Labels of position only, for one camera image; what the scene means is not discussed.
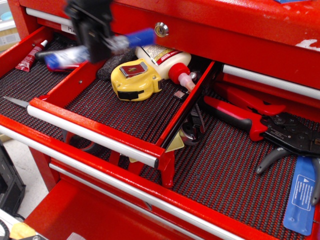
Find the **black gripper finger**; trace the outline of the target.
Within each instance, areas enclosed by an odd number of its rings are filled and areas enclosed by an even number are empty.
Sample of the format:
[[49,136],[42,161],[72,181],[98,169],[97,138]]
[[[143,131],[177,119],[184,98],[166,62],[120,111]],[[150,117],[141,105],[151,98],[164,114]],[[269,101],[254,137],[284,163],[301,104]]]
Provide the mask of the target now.
[[78,43],[87,48],[89,61],[92,64],[108,59],[112,51],[105,40],[113,36],[111,19],[98,22],[92,19],[78,19],[73,21]]

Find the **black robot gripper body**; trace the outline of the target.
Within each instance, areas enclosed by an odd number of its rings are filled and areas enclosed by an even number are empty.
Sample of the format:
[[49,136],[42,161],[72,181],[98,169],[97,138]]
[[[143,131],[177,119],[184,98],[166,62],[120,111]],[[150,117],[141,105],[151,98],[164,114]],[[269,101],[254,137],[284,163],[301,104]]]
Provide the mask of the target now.
[[75,23],[93,20],[105,25],[113,19],[111,13],[112,0],[68,0],[64,11]]

